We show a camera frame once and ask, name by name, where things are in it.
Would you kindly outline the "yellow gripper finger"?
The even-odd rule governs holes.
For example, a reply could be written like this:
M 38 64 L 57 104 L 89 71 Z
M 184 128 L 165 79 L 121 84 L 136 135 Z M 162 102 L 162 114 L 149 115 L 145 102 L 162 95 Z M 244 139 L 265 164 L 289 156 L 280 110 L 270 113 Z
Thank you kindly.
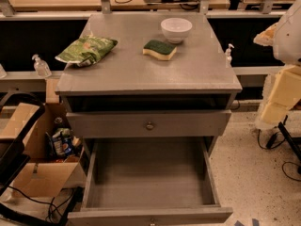
M 260 120 L 277 125 L 301 100 L 301 67 L 286 65 L 275 76 L 275 83 L 263 107 Z
M 253 42 L 261 46 L 272 46 L 277 28 L 277 23 L 270 25 L 261 33 L 257 34 Z

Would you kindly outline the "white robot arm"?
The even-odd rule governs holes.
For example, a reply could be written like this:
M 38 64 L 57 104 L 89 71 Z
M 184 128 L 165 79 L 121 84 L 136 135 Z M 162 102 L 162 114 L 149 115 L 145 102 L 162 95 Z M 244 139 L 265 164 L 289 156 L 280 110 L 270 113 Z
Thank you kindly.
M 272 46 L 274 58 L 284 63 L 275 75 L 268 75 L 263 87 L 255 125 L 267 130 L 277 126 L 301 100 L 301 0 L 295 0 L 275 24 L 253 40 Z

